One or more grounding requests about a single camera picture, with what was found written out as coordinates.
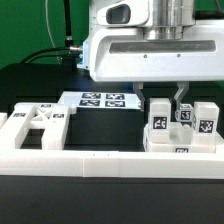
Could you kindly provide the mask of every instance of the green background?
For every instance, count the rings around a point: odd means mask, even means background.
[[[88,35],[89,0],[70,0],[73,37],[81,44]],[[213,0],[196,0],[197,10],[215,9]],[[64,46],[63,0],[49,0],[50,26],[56,46]],[[45,0],[0,0],[0,69],[38,50],[51,48]]]

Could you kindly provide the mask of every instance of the white block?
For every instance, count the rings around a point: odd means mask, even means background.
[[[3,127],[7,121],[7,113],[0,113],[0,129]]]
[[[1,150],[1,175],[83,176],[83,154],[78,151]]]
[[[63,150],[68,130],[69,116],[69,106],[54,106],[41,139],[43,150]]]
[[[150,125],[148,134],[151,142],[168,143],[170,139],[171,103],[169,99],[150,99]]]
[[[149,136],[148,136],[148,125],[149,124],[146,124],[144,130],[143,130],[143,146],[144,146],[144,149],[145,151],[147,152],[148,150],[148,142],[149,142]]]
[[[34,114],[32,105],[16,108],[0,130],[0,149],[20,149],[29,131],[29,120]]]
[[[224,154],[224,140],[219,134],[216,135],[215,145],[216,154]]]
[[[170,144],[155,144],[149,142],[147,152],[174,152],[174,146]]]
[[[83,177],[119,177],[119,152],[89,152],[83,158]]]
[[[49,111],[52,110],[52,108],[54,107],[54,105],[56,105],[55,103],[34,103],[34,102],[26,102],[26,103],[17,103],[14,106],[14,109],[16,110],[17,108],[21,107],[21,106],[35,106],[36,108],[40,109],[42,112],[45,111]]]
[[[182,144],[190,144],[191,143],[191,137],[192,137],[192,128],[185,124],[185,125],[182,125],[181,123],[173,123],[175,124],[177,127],[176,127],[176,131],[175,133],[177,134],[180,142]]]
[[[193,145],[215,144],[219,108],[215,103],[195,102],[192,132]]]
[[[223,179],[224,156],[215,153],[120,153],[120,178]]]
[[[216,153],[215,145],[191,145],[189,153]]]

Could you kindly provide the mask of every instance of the black cable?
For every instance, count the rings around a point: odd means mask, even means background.
[[[50,57],[63,57],[67,54],[59,54],[59,55],[53,55],[53,54],[46,54],[46,55],[40,55],[40,56],[37,56],[35,58],[33,58],[31,61],[29,61],[29,64],[31,64],[32,62],[38,60],[38,59],[41,59],[41,58],[50,58]]]
[[[70,0],[64,0],[64,9],[65,9],[65,31],[66,31],[65,46],[69,47],[74,44],[71,28]]]
[[[66,50],[70,50],[69,47],[56,47],[56,48],[50,48],[50,49],[45,49],[45,50],[41,50],[41,51],[37,51],[33,54],[30,54],[29,56],[27,56],[26,58],[24,58],[20,63],[24,64],[26,63],[28,60],[30,60],[31,58],[39,55],[39,54],[44,54],[44,53],[49,53],[49,52],[55,52],[55,51],[66,51]]]
[[[74,57],[74,58],[79,58],[79,54],[59,54],[59,55],[53,55],[53,54],[48,54],[48,55],[40,55],[35,58],[33,58],[31,61],[29,61],[29,64],[32,62],[41,59],[41,58],[50,58],[50,57]]]

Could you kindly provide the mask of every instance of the black table surface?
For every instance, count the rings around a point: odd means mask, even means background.
[[[56,103],[63,91],[133,93],[132,83],[95,83],[88,72],[60,65],[13,64],[0,71],[0,80],[0,112],[8,114],[17,102]],[[176,91],[176,83],[146,83],[143,93],[173,97]],[[213,82],[191,83],[184,102],[195,101],[220,107],[224,136],[224,91]],[[135,110],[78,109],[66,149],[142,151],[146,118]],[[210,224],[224,222],[223,208],[223,180],[0,176],[1,224]]]

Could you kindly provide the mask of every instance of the black surface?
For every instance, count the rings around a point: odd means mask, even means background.
[[[0,111],[9,114],[17,102],[57,102],[64,90],[132,92],[130,83],[94,83],[86,72],[71,73],[57,65],[10,65],[0,77]],[[150,83],[144,94],[173,97],[176,90],[175,83]],[[184,100],[216,102],[223,133],[222,89],[211,82],[193,83]],[[107,144],[108,149],[141,150],[141,112],[80,109],[71,120],[68,149]],[[41,131],[31,135],[41,136]],[[0,176],[1,224],[220,224],[223,208],[223,180]]]

